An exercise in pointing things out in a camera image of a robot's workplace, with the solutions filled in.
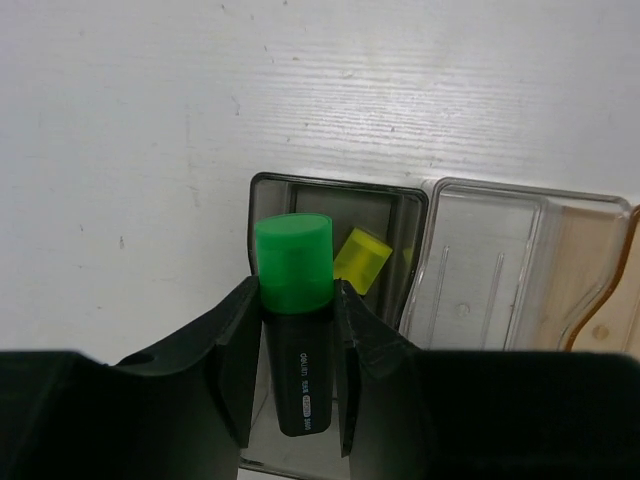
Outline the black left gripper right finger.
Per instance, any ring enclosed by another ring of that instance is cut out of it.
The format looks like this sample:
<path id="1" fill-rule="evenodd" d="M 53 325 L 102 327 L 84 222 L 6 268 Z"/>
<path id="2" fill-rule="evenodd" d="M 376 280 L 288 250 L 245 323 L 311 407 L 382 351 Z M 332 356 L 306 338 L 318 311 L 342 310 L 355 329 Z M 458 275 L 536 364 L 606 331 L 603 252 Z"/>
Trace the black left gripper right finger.
<path id="1" fill-rule="evenodd" d="M 639 364 L 423 350 L 337 281 L 341 452 L 354 479 L 635 479 Z"/>

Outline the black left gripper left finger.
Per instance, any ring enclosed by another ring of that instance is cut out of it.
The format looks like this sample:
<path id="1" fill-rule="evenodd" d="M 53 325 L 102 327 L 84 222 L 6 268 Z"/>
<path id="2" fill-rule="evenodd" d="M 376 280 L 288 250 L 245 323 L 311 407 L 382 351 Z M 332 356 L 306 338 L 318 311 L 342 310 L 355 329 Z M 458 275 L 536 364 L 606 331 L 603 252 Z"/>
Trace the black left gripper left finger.
<path id="1" fill-rule="evenodd" d="M 234 479 L 251 427 L 261 321 L 250 276 L 114 365 L 1 355 L 5 479 Z"/>

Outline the yellow cap black highlighter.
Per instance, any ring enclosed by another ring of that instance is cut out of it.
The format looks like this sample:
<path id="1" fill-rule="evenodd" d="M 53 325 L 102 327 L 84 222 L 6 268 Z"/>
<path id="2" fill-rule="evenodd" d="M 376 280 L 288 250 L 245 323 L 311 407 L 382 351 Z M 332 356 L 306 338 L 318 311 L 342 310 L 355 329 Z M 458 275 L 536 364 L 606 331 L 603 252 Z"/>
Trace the yellow cap black highlighter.
<path id="1" fill-rule="evenodd" d="M 351 283 L 355 291 L 368 293 L 393 249 L 368 232 L 354 228 L 334 260 L 334 278 Z"/>

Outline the green cap black highlighter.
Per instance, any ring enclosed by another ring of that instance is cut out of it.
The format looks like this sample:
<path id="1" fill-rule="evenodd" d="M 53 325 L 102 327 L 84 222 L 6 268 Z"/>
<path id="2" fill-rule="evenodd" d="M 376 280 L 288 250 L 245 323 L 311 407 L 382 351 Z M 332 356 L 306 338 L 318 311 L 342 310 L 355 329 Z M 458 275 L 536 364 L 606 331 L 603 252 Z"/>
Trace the green cap black highlighter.
<path id="1" fill-rule="evenodd" d="M 322 433 L 333 399 L 333 224 L 323 214 L 254 226 L 263 323 L 281 432 Z"/>

